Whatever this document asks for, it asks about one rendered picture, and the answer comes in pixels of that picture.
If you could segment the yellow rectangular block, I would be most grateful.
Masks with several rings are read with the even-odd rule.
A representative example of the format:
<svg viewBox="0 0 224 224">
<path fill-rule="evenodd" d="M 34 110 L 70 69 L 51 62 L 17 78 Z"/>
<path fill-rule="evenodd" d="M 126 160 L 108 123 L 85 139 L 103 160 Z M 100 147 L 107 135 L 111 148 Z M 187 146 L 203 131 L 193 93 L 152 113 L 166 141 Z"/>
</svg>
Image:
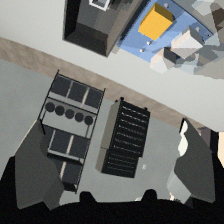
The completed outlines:
<svg viewBox="0 0 224 224">
<path fill-rule="evenodd" d="M 140 22 L 139 32 L 156 40 L 172 23 L 172 13 L 155 2 Z"/>
</svg>

